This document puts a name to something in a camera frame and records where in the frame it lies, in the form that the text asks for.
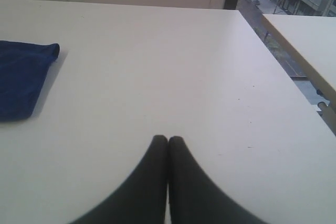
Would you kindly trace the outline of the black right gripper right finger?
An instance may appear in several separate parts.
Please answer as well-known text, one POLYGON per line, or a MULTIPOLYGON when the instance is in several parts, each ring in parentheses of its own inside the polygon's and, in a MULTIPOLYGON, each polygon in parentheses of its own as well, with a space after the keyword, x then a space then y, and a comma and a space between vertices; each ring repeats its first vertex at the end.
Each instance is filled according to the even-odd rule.
POLYGON ((171 223, 264 223, 228 197, 202 170, 184 139, 169 139, 171 223))

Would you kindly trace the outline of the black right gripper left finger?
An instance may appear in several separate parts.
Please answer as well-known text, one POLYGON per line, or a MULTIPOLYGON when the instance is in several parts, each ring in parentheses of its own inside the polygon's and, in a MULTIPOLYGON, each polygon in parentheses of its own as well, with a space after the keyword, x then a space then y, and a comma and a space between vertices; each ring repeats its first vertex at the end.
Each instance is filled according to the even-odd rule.
POLYGON ((164 223, 167 184, 168 140, 156 135, 117 190, 73 223, 164 223))

